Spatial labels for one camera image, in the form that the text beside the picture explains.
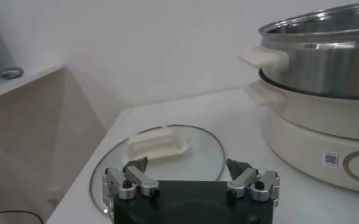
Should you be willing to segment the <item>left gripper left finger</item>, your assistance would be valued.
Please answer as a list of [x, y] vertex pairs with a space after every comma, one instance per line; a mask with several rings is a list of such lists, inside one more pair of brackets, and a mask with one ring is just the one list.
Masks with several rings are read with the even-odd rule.
[[142, 157], [126, 163], [122, 170], [105, 168], [102, 173], [102, 197], [107, 213], [114, 213], [114, 199], [132, 200], [137, 189], [142, 196], [155, 200], [160, 196], [159, 182], [145, 175], [148, 158]]

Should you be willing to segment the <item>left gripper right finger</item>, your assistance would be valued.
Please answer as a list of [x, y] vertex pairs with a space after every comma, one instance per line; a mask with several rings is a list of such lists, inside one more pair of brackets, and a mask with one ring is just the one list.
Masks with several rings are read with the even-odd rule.
[[249, 163], [226, 159], [232, 181], [227, 182], [226, 196], [230, 203], [239, 198], [249, 197], [256, 202], [271, 201], [278, 207], [280, 196], [280, 176], [277, 172], [267, 170], [260, 173]]

